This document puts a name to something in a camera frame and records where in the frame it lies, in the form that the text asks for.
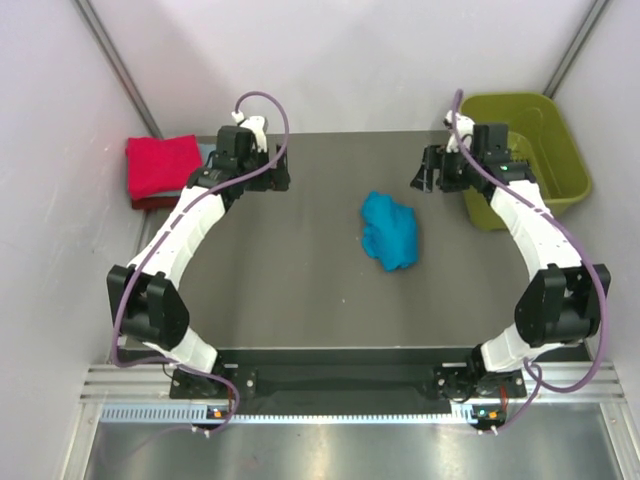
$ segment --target purple cable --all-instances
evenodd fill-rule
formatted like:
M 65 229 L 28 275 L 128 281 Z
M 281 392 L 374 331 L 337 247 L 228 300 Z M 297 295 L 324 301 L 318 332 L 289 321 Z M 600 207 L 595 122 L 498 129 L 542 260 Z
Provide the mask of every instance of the purple cable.
M 212 187 L 209 190 L 207 190 L 206 192 L 204 192 L 202 195 L 199 195 L 198 197 L 196 197 L 176 217 L 175 221 L 170 226 L 171 230 L 165 232 L 158 239 L 158 241 L 155 243 L 155 245 L 153 245 L 151 247 L 151 249 L 149 250 L 149 253 L 142 259 L 142 261 L 140 262 L 140 265 L 136 266 L 136 268 L 135 268 L 135 270 L 133 272 L 133 275 L 131 275 L 131 279 L 127 283 L 127 286 L 125 287 L 124 292 L 122 293 L 122 298 L 120 299 L 120 303 L 118 305 L 118 310 L 116 311 L 116 318 L 115 318 L 115 321 L 113 323 L 113 336 L 112 336 L 112 339 L 111 339 L 111 360 L 113 361 L 113 364 L 116 365 L 117 367 L 127 368 L 127 367 L 133 367 L 135 365 L 142 365 L 142 364 L 148 364 L 148 363 L 158 363 L 158 364 L 159 363 L 174 363 L 174 362 L 172 362 L 171 360 L 169 360 L 166 357 L 165 358 L 158 358 L 158 357 L 143 358 L 143 359 L 140 359 L 140 360 L 135 360 L 133 362 L 121 362 L 118 359 L 118 337 L 119 337 L 119 334 L 120 334 L 120 327 L 122 326 L 122 320 L 124 319 L 125 310 L 127 308 L 127 303 L 129 301 L 129 298 L 131 297 L 131 292 L 133 291 L 133 287 L 135 286 L 136 282 L 140 278 L 142 270 L 147 265 L 147 263 L 149 263 L 149 260 L 151 260 L 153 255 L 155 255 L 155 253 L 158 251 L 158 249 L 164 243 L 164 241 L 167 239 L 167 237 L 169 236 L 170 232 L 173 229 L 175 229 L 175 227 L 184 218 L 184 215 L 187 212 L 189 212 L 189 210 L 191 210 L 198 202 L 200 202 L 202 199 L 208 197 L 209 195 L 212 195 L 212 194 L 215 194 L 217 192 L 220 192 L 221 190 L 223 190 L 223 189 L 225 189 L 227 187 L 230 187 L 232 185 L 236 185 L 238 183 L 244 182 L 244 181 L 249 180 L 251 178 L 257 177 L 258 175 L 261 175 L 262 173 L 264 173 L 268 169 L 270 169 L 273 165 L 277 164 L 277 162 L 282 158 L 282 156 L 284 155 L 284 153 L 287 150 L 287 146 L 289 145 L 289 118 L 287 117 L 287 112 L 285 112 L 285 110 L 282 107 L 282 105 L 280 104 L 280 102 L 275 97 L 273 97 L 272 95 L 270 95 L 268 93 L 265 93 L 265 92 L 260 92 L 260 91 L 247 92 L 244 95 L 242 95 L 236 101 L 236 105 L 235 105 L 235 111 L 236 112 L 239 111 L 240 105 L 242 104 L 242 102 L 245 99 L 249 98 L 249 97 L 264 97 L 267 100 L 269 100 L 271 103 L 273 103 L 275 105 L 275 107 L 278 109 L 278 111 L 280 112 L 280 115 L 282 115 L 282 122 L 284 123 L 284 137 L 283 137 L 283 140 L 282 140 L 282 145 L 281 145 L 280 149 L 276 152 L 274 157 L 271 160 L 269 160 L 269 162 L 266 165 L 263 165 L 262 167 L 260 167 L 260 168 L 258 168 L 256 170 L 253 170 L 252 172 L 249 172 L 249 173 L 247 173 L 245 175 L 242 175 L 242 176 L 237 177 L 237 178 L 233 178 L 231 180 L 227 180 L 226 182 L 223 182 L 220 185 L 216 185 L 215 187 Z M 234 402 L 233 402 L 233 405 L 231 407 L 231 411 L 227 414 L 227 416 L 225 417 L 224 421 L 222 423 L 220 423 L 215 428 L 215 430 L 212 430 L 212 432 L 219 433 L 222 430 L 224 430 L 225 428 L 227 428 L 227 426 L 229 425 L 229 422 L 231 421 L 231 418 L 235 415 L 236 411 L 238 410 L 238 405 L 240 404 L 240 392 L 238 392 L 238 389 L 236 388 L 236 386 L 233 383 L 231 383 L 229 380 L 227 380 L 226 378 L 223 378 L 223 377 L 218 376 L 218 375 L 213 375 L 211 373 L 200 372 L 198 370 L 194 370 L 194 369 L 192 369 L 190 367 L 187 367 L 185 365 L 177 365 L 177 368 L 180 368 L 181 370 L 183 370 L 185 372 L 188 372 L 188 373 L 191 373 L 193 375 L 200 375 L 200 376 L 206 377 L 206 378 L 208 378 L 210 380 L 213 380 L 213 381 L 216 381 L 216 382 L 220 382 L 220 383 L 224 384 L 227 388 L 231 389 L 231 391 L 233 392 L 233 397 L 234 397 Z M 156 438 L 164 435 L 165 433 L 169 433 L 169 432 L 172 432 L 172 431 L 175 431 L 175 430 L 187 429 L 187 428 L 191 429 L 191 427 L 187 427 L 187 426 L 182 426 L 182 428 L 174 426 L 174 427 L 169 427 L 166 430 L 163 430 L 161 432 L 158 432 L 157 434 L 153 435 L 148 440 L 143 442 L 141 445 L 136 447 L 136 449 L 131 454 L 127 455 L 125 460 L 127 458 L 130 458 L 131 455 L 135 454 L 142 447 L 147 445 L 150 441 L 155 440 Z
M 598 273 L 596 272 L 596 270 L 594 268 L 594 265 L 593 265 L 593 262 L 589 258 L 589 255 L 585 251 L 585 249 L 582 246 L 582 244 L 571 234 L 571 232 L 569 232 L 560 222 L 558 222 L 551 215 L 549 215 L 545 211 L 541 210 L 540 208 L 536 207 L 529 200 L 527 200 L 526 198 L 522 197 L 521 195 L 518 195 L 518 193 L 514 192 L 509 187 L 504 185 L 502 182 L 496 180 L 491 175 L 489 175 L 487 172 L 485 172 L 485 170 L 480 166 L 480 164 L 478 162 L 476 162 L 476 160 L 473 158 L 473 156 L 471 155 L 471 152 L 469 152 L 469 149 L 462 142 L 462 139 L 460 138 L 460 132 L 458 131 L 458 127 L 457 127 L 456 114 L 458 113 L 458 110 L 460 109 L 460 104 L 462 102 L 462 96 L 463 96 L 462 89 L 458 89 L 456 91 L 456 94 L 453 97 L 453 104 L 451 106 L 451 110 L 453 112 L 453 115 L 452 115 L 452 124 L 453 124 L 452 133 L 455 136 L 456 141 L 458 142 L 458 145 L 460 147 L 460 152 L 462 153 L 464 158 L 469 162 L 469 164 L 474 168 L 474 170 L 476 170 L 480 175 L 482 175 L 482 177 L 484 177 L 488 182 L 492 183 L 497 188 L 501 188 L 502 190 L 507 192 L 509 195 L 514 197 L 519 202 L 522 202 L 527 207 L 533 209 L 542 218 L 544 218 L 547 222 L 549 222 L 554 228 L 556 228 L 558 231 L 560 231 L 560 233 L 562 233 L 564 235 L 564 237 L 567 239 L 569 244 L 576 250 L 576 252 L 578 252 L 578 255 L 582 259 L 582 264 L 586 268 L 587 272 L 589 273 L 589 276 L 591 277 L 591 280 L 593 281 L 593 286 L 594 286 L 594 288 L 596 290 L 596 294 L 598 296 L 598 303 L 599 303 L 599 306 L 600 306 L 600 319 L 601 319 L 600 340 L 598 342 L 598 351 L 596 352 L 596 356 L 593 359 L 593 363 L 591 364 L 591 368 L 589 368 L 589 371 L 585 374 L 585 376 L 582 377 L 582 379 L 579 380 L 577 383 L 575 383 L 574 385 L 571 385 L 569 387 L 556 387 L 556 386 L 550 385 L 549 383 L 547 383 L 544 380 L 542 380 L 542 370 L 539 369 L 539 367 L 538 367 L 538 374 L 536 375 L 536 373 L 534 373 L 533 369 L 531 368 L 531 366 L 535 365 L 535 364 L 531 364 L 531 362 L 529 361 L 528 358 L 524 359 L 524 368 L 525 368 L 525 370 L 531 376 L 531 378 L 533 378 L 538 384 L 538 385 L 536 385 L 536 390 L 534 390 L 534 392 L 536 394 L 537 394 L 537 390 L 539 390 L 540 386 L 543 386 L 547 390 L 551 390 L 552 392 L 556 392 L 556 393 L 571 393 L 571 392 L 575 392 L 577 390 L 580 390 L 586 384 L 588 384 L 593 379 L 595 374 L 598 372 L 598 369 L 600 368 L 600 365 L 602 364 L 602 361 L 604 360 L 606 345 L 609 342 L 609 314 L 608 314 L 608 309 L 607 309 L 607 296 L 606 296 L 606 294 L 604 292 L 604 286 L 602 285 L 602 282 L 600 281 L 600 278 L 598 277 Z M 530 404 L 531 404 L 531 402 L 528 402 L 528 403 L 525 402 L 525 404 L 523 404 L 522 408 L 518 411 L 518 413 L 516 415 L 520 416 L 521 412 L 523 412 L 525 410 L 525 407 L 528 407 Z

